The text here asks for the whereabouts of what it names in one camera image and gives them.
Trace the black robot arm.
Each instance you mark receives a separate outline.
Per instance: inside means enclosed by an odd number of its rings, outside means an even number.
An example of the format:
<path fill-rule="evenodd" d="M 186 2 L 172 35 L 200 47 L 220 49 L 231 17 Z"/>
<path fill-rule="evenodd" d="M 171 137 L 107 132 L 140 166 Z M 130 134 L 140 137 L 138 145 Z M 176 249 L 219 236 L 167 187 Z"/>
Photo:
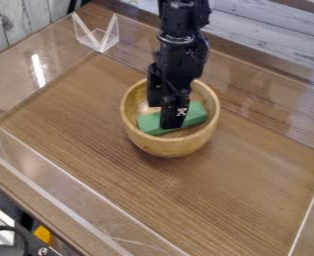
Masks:
<path fill-rule="evenodd" d="M 158 0 L 159 48 L 148 66 L 147 100 L 159 107 L 160 128 L 183 126 L 190 111 L 191 84 L 203 74 L 210 43 L 203 27 L 210 24 L 208 0 Z"/>

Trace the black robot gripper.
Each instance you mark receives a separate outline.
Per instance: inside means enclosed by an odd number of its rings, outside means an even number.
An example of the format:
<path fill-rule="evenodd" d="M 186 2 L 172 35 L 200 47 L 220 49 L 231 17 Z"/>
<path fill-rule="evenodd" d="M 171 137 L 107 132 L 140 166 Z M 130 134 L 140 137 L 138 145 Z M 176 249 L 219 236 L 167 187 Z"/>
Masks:
<path fill-rule="evenodd" d="M 160 48 L 148 66 L 147 101 L 150 107 L 162 107 L 160 127 L 178 129 L 183 126 L 190 109 L 191 83 L 203 74 L 208 60 L 208 38 L 202 32 L 184 37 L 158 34 Z"/>

